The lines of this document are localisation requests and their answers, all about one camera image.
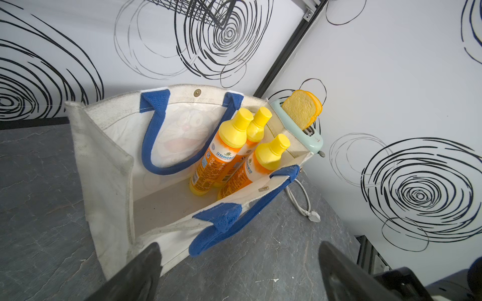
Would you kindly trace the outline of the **orange soap bottle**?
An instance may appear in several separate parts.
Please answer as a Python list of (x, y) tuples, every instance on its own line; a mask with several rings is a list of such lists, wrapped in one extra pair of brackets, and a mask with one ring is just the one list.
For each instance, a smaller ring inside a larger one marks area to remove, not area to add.
[(193, 194), (202, 196), (212, 188), (227, 164), (246, 144), (246, 130), (253, 119), (249, 110), (241, 108), (232, 119), (220, 124), (190, 179), (189, 187)]
[(234, 159), (227, 164), (227, 167), (223, 170), (222, 174), (214, 182), (213, 186), (215, 188), (222, 187), (232, 177), (236, 170), (241, 167), (244, 160), (255, 151), (257, 145), (264, 138), (265, 126), (271, 117), (272, 113), (268, 108), (259, 108), (254, 115), (254, 119), (247, 127), (246, 143), (239, 150)]
[(281, 163), (282, 154), (291, 145), (284, 134), (278, 134), (271, 142), (259, 144), (253, 154), (242, 163), (232, 177), (218, 192), (221, 200), (236, 191), (273, 173)]

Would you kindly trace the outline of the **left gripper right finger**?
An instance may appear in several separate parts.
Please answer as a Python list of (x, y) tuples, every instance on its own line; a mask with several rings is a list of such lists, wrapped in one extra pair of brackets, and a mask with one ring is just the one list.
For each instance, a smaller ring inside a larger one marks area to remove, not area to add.
[(321, 242), (318, 259), (328, 300), (399, 300), (330, 242)]

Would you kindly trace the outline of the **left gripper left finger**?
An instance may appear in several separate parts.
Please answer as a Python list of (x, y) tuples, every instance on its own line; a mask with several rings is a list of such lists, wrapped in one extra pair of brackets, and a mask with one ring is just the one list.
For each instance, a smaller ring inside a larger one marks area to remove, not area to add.
[(150, 244), (87, 300), (153, 300), (159, 283), (161, 250)]

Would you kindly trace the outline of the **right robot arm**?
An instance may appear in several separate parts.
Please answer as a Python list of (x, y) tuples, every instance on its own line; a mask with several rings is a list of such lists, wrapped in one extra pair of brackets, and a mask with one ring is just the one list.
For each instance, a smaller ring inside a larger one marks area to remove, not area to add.
[(374, 279), (400, 300), (481, 300), (481, 258), (427, 286), (407, 267), (379, 273)]

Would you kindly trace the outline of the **white canvas bag blue handles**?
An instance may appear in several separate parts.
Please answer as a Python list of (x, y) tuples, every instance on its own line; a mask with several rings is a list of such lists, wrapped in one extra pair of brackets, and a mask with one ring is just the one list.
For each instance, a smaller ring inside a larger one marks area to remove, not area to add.
[(172, 85), (65, 104), (97, 258), (111, 279), (151, 244), (166, 273), (240, 232), (298, 176), (312, 152), (274, 115), (264, 142), (290, 140), (275, 172), (218, 199), (189, 181), (220, 124), (265, 100), (206, 85)]

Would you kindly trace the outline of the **orange soap bottle front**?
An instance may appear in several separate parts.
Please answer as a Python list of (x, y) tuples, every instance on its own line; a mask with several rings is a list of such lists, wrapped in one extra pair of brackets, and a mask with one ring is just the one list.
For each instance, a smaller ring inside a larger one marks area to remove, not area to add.
[(282, 154), (291, 145), (284, 134), (278, 134), (271, 142), (259, 144), (253, 154), (242, 163), (232, 177), (218, 192), (221, 200), (236, 191), (273, 173), (281, 163)]

